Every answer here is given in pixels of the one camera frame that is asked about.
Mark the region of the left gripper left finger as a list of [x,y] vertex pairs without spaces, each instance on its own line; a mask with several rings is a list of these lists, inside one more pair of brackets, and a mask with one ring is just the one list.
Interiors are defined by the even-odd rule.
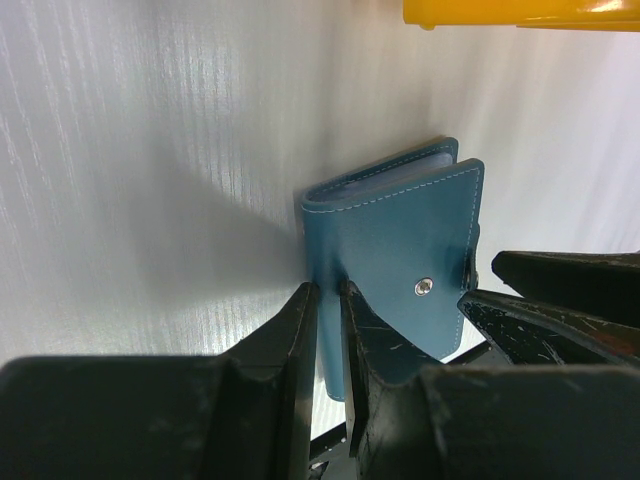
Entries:
[[303,479],[318,290],[215,356],[32,356],[1,370],[5,479]]

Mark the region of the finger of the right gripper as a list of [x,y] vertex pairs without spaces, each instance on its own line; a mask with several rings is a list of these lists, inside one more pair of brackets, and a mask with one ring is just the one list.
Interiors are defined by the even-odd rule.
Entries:
[[637,327],[485,290],[458,308],[510,364],[639,366]]
[[639,326],[639,254],[502,251],[492,271],[528,300]]

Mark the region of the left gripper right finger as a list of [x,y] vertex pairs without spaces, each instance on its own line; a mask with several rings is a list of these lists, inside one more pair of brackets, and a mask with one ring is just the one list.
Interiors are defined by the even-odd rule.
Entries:
[[639,366],[443,364],[341,289],[361,479],[635,479]]

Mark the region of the blue leather card holder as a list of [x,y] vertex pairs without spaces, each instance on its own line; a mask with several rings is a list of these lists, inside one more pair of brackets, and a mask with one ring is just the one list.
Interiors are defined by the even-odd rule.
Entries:
[[320,289],[319,354],[327,394],[345,397],[340,286],[426,354],[461,343],[461,296],[475,265],[484,165],[461,160],[452,137],[307,190],[301,198],[307,270]]

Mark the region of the yellow plastic bin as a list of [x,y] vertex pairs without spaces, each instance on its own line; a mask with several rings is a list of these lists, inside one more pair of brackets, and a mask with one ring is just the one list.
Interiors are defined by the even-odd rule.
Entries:
[[510,25],[637,32],[639,0],[404,0],[403,19],[427,30]]

